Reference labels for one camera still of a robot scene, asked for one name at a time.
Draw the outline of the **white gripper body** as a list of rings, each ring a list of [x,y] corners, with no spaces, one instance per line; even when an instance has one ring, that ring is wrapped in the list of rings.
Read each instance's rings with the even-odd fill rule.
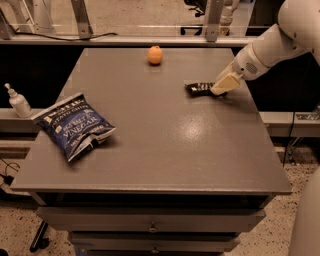
[[[258,59],[252,43],[238,52],[233,60],[232,67],[244,80],[255,80],[269,70],[269,67],[266,67]]]

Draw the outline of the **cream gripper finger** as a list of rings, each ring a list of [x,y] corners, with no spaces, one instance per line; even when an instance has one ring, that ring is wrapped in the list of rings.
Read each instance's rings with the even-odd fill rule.
[[[233,69],[233,61],[231,61],[224,69],[223,71],[216,77],[216,81],[220,81],[224,77],[226,77],[228,74],[232,73],[234,71]]]
[[[222,95],[238,88],[240,86],[241,79],[242,76],[236,72],[228,73],[214,83],[211,91],[214,95]]]

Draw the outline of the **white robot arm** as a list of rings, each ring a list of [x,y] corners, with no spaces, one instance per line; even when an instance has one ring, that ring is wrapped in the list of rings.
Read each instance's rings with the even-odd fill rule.
[[[320,0],[285,0],[277,23],[238,52],[216,77],[211,92],[229,92],[242,80],[255,80],[279,62],[307,52],[320,64]]]

